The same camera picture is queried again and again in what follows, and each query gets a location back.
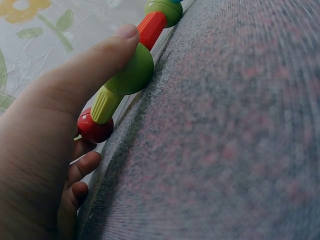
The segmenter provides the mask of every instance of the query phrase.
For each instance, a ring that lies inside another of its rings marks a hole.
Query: toy
[[[176,25],[183,15],[182,0],[148,0],[145,17],[138,25],[140,42],[127,66],[109,79],[98,91],[94,104],[84,110],[77,121],[82,139],[102,143],[114,129],[113,114],[125,95],[144,89],[154,73],[150,53],[164,28]]]

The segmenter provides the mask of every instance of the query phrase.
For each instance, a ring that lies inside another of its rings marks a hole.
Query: red plastic piece
[[[138,26],[140,43],[151,51],[166,24],[167,19],[162,12],[154,11],[147,14]]]
[[[84,110],[78,118],[78,131],[81,137],[88,142],[99,144],[107,140],[114,130],[114,120],[111,118],[107,123],[98,124],[92,120],[91,107]]]

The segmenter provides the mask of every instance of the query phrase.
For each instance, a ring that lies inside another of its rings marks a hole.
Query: green bead
[[[180,2],[175,3],[171,0],[148,0],[144,7],[145,15],[152,12],[161,12],[166,18],[166,28],[176,25],[182,18],[183,9]]]
[[[154,60],[150,51],[139,42],[126,67],[104,86],[117,95],[131,95],[144,89],[154,74]]]

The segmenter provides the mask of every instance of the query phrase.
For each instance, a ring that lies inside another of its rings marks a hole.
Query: skin
[[[1,239],[76,238],[77,210],[88,194],[80,180],[101,159],[92,151],[94,144],[74,141],[77,119],[106,80],[127,64],[138,42],[135,26],[121,27],[34,80],[1,116]]]

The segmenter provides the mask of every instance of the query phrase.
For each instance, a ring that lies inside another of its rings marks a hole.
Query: knit fabric
[[[319,0],[196,0],[103,154],[79,239],[319,240]]]

